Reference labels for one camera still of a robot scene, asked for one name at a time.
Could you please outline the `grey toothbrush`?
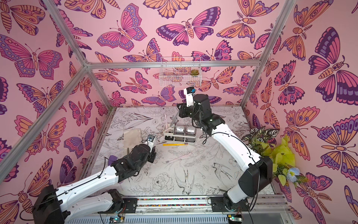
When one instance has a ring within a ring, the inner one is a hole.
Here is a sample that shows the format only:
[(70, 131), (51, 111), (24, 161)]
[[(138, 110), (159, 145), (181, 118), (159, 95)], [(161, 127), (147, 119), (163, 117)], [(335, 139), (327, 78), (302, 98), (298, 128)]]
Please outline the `grey toothbrush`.
[(175, 115), (172, 117), (172, 122), (170, 123), (170, 126), (169, 126), (170, 128), (174, 127), (175, 124), (177, 123), (177, 121), (178, 121), (178, 119), (177, 119), (178, 115), (179, 115), (179, 113), (175, 114)]

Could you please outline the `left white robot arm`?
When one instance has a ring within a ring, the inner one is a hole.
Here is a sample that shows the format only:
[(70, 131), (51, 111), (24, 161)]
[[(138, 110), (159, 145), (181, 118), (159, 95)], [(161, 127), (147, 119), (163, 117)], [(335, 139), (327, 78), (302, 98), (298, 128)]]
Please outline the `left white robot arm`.
[(154, 146), (139, 144), (131, 153), (97, 174), (56, 189), (52, 184), (45, 187), (32, 207), (34, 222), (44, 224), (53, 220), (64, 223), (65, 213), (69, 212), (71, 205), (105, 187), (137, 176), (147, 162), (154, 161), (155, 156)]

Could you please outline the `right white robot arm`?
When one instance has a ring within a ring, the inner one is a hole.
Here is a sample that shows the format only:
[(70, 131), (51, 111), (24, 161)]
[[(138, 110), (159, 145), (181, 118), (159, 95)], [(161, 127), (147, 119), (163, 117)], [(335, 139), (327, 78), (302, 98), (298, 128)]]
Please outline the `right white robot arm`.
[(250, 149), (229, 128), (224, 119), (212, 113), (207, 94), (184, 93), (186, 101), (178, 104), (179, 116), (189, 117), (208, 137), (218, 141), (236, 160), (243, 171), (238, 183), (226, 191), (223, 201), (228, 210), (235, 210), (241, 201), (254, 198), (273, 180), (273, 161)]

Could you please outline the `cream toothbrush holder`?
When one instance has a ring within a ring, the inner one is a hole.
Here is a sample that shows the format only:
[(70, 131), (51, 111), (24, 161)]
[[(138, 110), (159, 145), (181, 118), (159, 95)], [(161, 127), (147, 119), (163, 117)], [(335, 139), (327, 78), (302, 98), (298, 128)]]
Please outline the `cream toothbrush holder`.
[(197, 129), (189, 126), (173, 125), (164, 129), (163, 135), (166, 141), (195, 143), (197, 138)]

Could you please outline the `yellow toothbrush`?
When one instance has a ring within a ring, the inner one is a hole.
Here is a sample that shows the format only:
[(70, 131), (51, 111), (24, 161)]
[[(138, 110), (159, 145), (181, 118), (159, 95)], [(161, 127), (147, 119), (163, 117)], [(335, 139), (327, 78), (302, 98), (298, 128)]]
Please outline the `yellow toothbrush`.
[(186, 146), (188, 143), (163, 143), (163, 146)]

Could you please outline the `purple egg-shaped sponge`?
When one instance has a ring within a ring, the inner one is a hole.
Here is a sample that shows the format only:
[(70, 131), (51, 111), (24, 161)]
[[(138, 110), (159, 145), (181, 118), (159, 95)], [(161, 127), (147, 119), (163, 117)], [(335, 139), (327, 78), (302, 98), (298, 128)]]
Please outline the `purple egg-shaped sponge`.
[(118, 158), (114, 155), (110, 155), (109, 159), (108, 159), (108, 166), (111, 166), (112, 164), (116, 164), (117, 163)]

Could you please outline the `smoky clear cup right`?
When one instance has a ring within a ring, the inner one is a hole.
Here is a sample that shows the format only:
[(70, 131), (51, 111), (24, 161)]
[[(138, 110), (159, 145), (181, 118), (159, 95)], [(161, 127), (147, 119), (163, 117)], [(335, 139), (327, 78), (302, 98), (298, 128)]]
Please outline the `smoky clear cup right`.
[(194, 127), (186, 127), (186, 135), (196, 135), (196, 128)]

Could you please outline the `smoky clear cup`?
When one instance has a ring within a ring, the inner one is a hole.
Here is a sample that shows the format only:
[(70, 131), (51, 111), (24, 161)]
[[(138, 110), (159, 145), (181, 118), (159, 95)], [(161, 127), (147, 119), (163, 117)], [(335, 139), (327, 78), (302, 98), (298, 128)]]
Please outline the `smoky clear cup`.
[(175, 126), (173, 133), (178, 135), (184, 135), (185, 131), (186, 131), (185, 127)]
[(186, 127), (186, 135), (196, 135), (196, 128), (194, 127)]

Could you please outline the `beige gardening glove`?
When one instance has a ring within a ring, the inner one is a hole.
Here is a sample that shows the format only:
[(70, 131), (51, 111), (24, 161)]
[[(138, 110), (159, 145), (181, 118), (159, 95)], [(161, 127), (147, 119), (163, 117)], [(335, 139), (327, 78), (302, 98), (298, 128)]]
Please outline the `beige gardening glove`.
[(127, 130), (124, 132), (124, 150), (127, 154), (142, 142), (141, 129)]

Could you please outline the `smoky clear cup left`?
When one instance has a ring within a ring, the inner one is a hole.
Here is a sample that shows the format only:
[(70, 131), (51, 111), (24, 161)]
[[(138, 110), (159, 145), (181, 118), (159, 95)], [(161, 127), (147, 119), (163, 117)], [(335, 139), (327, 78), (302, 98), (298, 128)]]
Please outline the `smoky clear cup left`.
[(173, 133), (178, 135), (184, 135), (185, 131), (186, 131), (185, 127), (175, 126)]

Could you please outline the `small green succulent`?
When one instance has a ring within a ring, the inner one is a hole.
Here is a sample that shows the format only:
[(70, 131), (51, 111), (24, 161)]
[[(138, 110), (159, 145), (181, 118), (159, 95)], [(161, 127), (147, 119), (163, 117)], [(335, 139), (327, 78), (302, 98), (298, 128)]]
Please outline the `small green succulent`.
[(200, 75), (200, 71), (198, 69), (193, 69), (190, 71), (191, 76), (198, 76)]

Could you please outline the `artificial plant bouquet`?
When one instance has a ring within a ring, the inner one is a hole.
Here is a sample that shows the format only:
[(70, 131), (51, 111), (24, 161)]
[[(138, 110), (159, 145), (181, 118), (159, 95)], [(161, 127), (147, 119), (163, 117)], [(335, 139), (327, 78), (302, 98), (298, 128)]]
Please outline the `artificial plant bouquet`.
[(278, 129), (266, 129), (265, 127), (253, 127), (250, 132), (242, 137), (248, 146), (262, 157), (269, 157), (273, 161), (273, 177), (281, 185), (289, 182), (297, 185), (307, 183), (308, 178), (301, 175), (296, 167), (295, 155), (289, 146), (288, 136), (281, 138), (281, 143), (276, 142)]

